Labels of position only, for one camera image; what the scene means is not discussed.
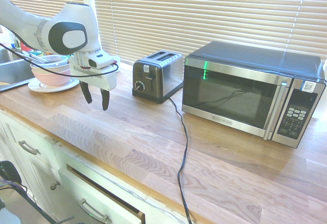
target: white cabinet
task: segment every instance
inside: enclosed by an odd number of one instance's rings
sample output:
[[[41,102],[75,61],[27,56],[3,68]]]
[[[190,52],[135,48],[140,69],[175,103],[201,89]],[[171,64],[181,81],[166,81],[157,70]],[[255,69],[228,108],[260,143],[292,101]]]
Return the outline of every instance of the white cabinet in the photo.
[[[51,139],[4,113],[0,113],[0,121],[6,135],[6,144],[1,144],[7,147],[5,160],[14,163],[20,176],[24,177],[23,184],[31,191],[29,195],[37,205],[55,221],[74,216],[75,218],[67,223],[75,224],[88,218],[61,186],[59,165]]]
[[[3,110],[0,121],[0,159],[14,163],[29,195],[55,221],[74,216],[66,223],[187,223],[181,214]]]
[[[76,199],[80,208],[93,218],[94,223],[143,224],[140,217],[120,205],[105,191],[66,168],[59,170],[63,187]]]
[[[54,145],[54,150],[61,167],[59,174],[63,187],[90,215],[98,213],[98,219],[103,220],[107,215],[111,224],[187,223],[179,213],[80,155],[59,144]]]

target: microwave control panel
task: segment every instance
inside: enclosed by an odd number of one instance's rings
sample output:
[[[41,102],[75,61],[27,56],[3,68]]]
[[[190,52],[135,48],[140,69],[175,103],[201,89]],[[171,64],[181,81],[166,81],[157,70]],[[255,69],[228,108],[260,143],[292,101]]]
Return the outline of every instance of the microwave control panel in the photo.
[[[318,94],[294,89],[277,134],[297,140]]]

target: green light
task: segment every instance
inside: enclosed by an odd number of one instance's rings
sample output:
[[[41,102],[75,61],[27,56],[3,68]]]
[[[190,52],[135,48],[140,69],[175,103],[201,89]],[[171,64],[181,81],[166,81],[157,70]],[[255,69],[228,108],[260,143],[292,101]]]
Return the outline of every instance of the green light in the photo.
[[[205,62],[204,67],[203,67],[203,69],[204,69],[203,79],[204,80],[207,80],[208,79],[208,74],[207,74],[208,73],[208,70],[206,70],[207,65],[208,65],[208,62]]]

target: wooden countertop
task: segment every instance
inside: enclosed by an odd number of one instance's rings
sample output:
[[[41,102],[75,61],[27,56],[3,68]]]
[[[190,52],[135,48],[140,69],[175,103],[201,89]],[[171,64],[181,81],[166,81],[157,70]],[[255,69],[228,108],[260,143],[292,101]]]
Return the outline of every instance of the wooden countertop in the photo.
[[[185,135],[170,101],[132,96],[132,66],[122,64],[102,111],[79,86],[0,93],[0,107],[184,215],[177,185]],[[172,96],[181,112],[182,90]],[[182,173],[197,223],[327,223],[327,124],[312,119],[297,149],[183,113],[189,153]]]

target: toaster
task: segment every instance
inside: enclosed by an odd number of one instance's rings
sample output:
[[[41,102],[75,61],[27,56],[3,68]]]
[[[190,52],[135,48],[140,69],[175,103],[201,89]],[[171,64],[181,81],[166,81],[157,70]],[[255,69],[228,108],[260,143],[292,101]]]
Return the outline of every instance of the toaster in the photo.
[[[183,55],[159,51],[134,62],[132,94],[163,103],[183,86]]]

